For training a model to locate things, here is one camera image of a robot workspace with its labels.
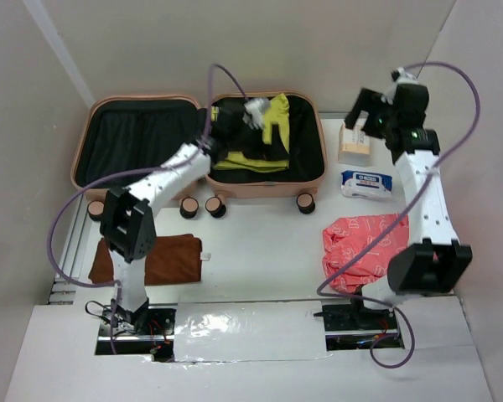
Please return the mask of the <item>yellow-green shorts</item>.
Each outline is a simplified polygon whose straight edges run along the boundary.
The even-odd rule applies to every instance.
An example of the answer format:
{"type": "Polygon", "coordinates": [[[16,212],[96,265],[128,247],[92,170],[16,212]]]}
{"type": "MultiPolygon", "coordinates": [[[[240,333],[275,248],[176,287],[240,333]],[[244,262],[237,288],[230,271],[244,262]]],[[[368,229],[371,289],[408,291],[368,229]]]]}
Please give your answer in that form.
{"type": "Polygon", "coordinates": [[[254,173],[274,173],[289,168],[290,124],[289,102],[282,93],[269,99],[270,109],[265,114],[265,126],[262,133],[264,159],[248,159],[240,152],[229,155],[215,164],[216,170],[244,169],[254,173]]]}

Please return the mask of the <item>blue white wet wipes pack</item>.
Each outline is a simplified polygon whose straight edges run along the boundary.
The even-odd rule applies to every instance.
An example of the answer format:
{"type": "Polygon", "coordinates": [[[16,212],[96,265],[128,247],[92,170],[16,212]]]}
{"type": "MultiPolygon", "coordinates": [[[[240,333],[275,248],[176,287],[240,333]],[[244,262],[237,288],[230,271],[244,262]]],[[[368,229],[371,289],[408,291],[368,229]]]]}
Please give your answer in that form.
{"type": "Polygon", "coordinates": [[[392,199],[392,177],[357,170],[344,170],[340,174],[341,192],[347,198],[375,201],[392,199]]]}

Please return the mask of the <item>brown towel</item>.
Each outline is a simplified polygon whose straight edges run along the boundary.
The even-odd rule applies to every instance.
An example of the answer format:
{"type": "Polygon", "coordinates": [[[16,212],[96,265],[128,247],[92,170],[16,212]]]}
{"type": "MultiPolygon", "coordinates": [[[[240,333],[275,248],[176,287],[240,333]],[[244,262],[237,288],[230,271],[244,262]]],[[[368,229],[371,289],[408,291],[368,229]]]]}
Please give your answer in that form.
{"type": "MultiPolygon", "coordinates": [[[[160,236],[146,259],[146,286],[168,286],[201,281],[202,242],[192,234],[160,236]]],[[[94,284],[111,281],[110,252],[104,239],[96,248],[88,278],[94,284]]]]}

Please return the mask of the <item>pink patterned garment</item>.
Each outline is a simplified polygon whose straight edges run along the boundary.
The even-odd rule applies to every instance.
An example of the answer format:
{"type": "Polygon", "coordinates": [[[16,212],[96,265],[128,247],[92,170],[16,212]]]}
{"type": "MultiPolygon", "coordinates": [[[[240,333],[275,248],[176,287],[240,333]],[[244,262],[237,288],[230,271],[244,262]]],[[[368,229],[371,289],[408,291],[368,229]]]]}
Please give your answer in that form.
{"type": "MultiPolygon", "coordinates": [[[[341,270],[396,218],[396,214],[342,217],[326,227],[322,231],[324,274],[329,277],[341,270]]],[[[360,286],[381,279],[387,273],[390,259],[407,247],[408,237],[409,224],[405,217],[378,245],[332,280],[329,287],[353,293],[360,286]]]]}

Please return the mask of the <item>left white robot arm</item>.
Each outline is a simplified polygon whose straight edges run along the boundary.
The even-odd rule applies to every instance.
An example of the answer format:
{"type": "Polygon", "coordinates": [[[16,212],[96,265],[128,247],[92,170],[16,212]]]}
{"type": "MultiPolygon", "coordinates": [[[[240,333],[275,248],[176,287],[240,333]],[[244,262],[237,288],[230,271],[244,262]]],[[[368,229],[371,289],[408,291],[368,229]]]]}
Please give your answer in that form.
{"type": "Polygon", "coordinates": [[[228,152],[256,146],[270,106],[269,99],[254,98],[244,104],[209,107],[203,131],[185,141],[167,162],[125,188],[107,191],[100,231],[117,283],[111,300],[112,322],[119,322],[131,334],[148,326],[145,266],[157,239],[155,216],[228,152]]]}

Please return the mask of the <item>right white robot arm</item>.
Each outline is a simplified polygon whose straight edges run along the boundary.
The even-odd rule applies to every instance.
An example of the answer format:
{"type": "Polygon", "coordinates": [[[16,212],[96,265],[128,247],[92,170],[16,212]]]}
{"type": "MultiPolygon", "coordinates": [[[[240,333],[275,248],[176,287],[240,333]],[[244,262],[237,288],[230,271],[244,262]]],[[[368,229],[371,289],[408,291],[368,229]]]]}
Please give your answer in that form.
{"type": "Polygon", "coordinates": [[[363,300],[350,306],[350,321],[358,328],[375,322],[378,310],[451,292],[473,259],[449,217],[438,135],[423,125],[428,102],[426,86],[400,80],[385,94],[361,89],[345,119],[345,126],[353,128],[360,114],[367,114],[361,130],[384,140],[409,208],[407,247],[391,258],[384,277],[361,288],[363,300]]]}

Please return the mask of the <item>orange tissue pack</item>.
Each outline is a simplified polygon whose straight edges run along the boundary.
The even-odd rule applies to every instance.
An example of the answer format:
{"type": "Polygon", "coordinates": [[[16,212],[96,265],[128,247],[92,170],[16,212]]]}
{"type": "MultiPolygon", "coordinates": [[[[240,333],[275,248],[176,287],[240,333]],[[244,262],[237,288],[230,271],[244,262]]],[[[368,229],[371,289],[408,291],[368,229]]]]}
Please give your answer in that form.
{"type": "Polygon", "coordinates": [[[371,162],[371,141],[361,130],[361,126],[354,125],[352,129],[343,124],[339,132],[338,162],[359,167],[366,167],[371,162]]]}

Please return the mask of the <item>pink open suitcase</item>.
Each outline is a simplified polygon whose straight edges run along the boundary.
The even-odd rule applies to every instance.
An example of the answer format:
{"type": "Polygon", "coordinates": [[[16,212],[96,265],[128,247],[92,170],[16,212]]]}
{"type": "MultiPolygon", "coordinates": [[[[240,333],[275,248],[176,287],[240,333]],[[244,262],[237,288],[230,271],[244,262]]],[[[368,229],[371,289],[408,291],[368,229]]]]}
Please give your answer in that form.
{"type": "MultiPolygon", "coordinates": [[[[288,168],[256,173],[214,169],[205,180],[229,198],[314,197],[327,171],[325,139],[314,103],[287,90],[288,168]]],[[[80,135],[70,178],[76,188],[113,173],[159,166],[203,130],[205,109],[187,95],[120,95],[95,103],[80,135]]]]}

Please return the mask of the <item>white taped cover sheet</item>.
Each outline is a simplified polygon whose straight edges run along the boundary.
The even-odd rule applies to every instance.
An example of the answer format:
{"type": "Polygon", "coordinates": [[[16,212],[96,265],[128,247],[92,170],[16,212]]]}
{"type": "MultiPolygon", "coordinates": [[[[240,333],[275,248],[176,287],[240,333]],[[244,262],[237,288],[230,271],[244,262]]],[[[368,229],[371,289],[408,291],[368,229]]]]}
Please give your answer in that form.
{"type": "Polygon", "coordinates": [[[174,321],[180,363],[285,362],[324,359],[319,301],[181,303],[174,321]]]}

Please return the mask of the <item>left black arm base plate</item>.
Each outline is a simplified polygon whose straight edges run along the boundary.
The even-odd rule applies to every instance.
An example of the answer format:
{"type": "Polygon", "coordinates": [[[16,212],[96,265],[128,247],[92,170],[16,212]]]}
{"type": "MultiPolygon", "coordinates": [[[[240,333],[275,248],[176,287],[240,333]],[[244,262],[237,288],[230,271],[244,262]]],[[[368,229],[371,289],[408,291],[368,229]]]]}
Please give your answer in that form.
{"type": "Polygon", "coordinates": [[[95,355],[149,355],[154,362],[174,361],[176,305],[150,306],[134,327],[119,316],[111,319],[111,308],[88,301],[85,313],[98,320],[95,355]]]}

